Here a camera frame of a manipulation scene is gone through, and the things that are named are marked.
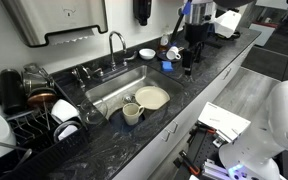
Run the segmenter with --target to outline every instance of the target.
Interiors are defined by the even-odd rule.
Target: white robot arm
[[[220,160],[231,179],[278,180],[272,157],[288,150],[288,81],[271,91],[237,140],[220,148]]]

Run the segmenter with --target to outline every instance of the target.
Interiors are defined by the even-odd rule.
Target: dish rack
[[[7,119],[16,136],[16,145],[31,148],[33,153],[19,167],[16,166],[25,151],[13,150],[0,157],[0,179],[39,179],[87,145],[84,126],[54,142],[53,133],[59,124],[50,115],[51,108],[48,105]],[[71,120],[81,123],[78,118]]]

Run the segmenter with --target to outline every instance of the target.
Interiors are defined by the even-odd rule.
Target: soap dispenser
[[[152,0],[133,0],[133,13],[141,26],[147,25],[151,16]]]

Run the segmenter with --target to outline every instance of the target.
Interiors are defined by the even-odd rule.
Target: paper towel dispenser
[[[105,0],[1,0],[22,41],[29,47],[46,46],[108,31]]]

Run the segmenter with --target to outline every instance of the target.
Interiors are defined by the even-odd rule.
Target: cabinet door
[[[169,153],[171,132],[169,125],[163,129],[114,179],[146,180]]]
[[[229,65],[168,126],[163,129],[114,179],[147,179],[197,121],[206,102],[212,102],[236,74]]]
[[[206,102],[212,102],[217,97],[217,95],[225,88],[228,82],[234,77],[238,69],[239,66],[235,64],[228,66],[169,124],[168,127],[171,131],[169,143],[172,144],[172,149],[194,126],[194,123],[200,116]]]

